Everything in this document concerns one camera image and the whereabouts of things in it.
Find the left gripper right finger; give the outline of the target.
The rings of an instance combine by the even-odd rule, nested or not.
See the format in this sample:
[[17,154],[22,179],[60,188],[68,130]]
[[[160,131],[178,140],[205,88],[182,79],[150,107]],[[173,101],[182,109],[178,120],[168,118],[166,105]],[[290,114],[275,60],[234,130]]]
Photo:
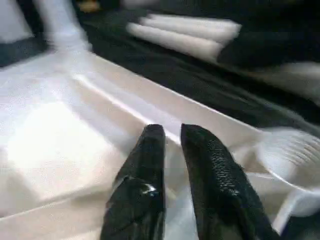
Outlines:
[[242,167],[217,136],[183,123],[180,144],[200,240],[280,239]]

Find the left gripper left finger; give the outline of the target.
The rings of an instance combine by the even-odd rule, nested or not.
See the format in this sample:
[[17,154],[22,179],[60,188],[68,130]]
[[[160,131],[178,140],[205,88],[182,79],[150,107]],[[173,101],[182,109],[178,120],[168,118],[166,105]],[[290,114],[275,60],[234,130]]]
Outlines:
[[147,125],[118,171],[106,203],[103,240],[161,240],[164,237],[166,136]]

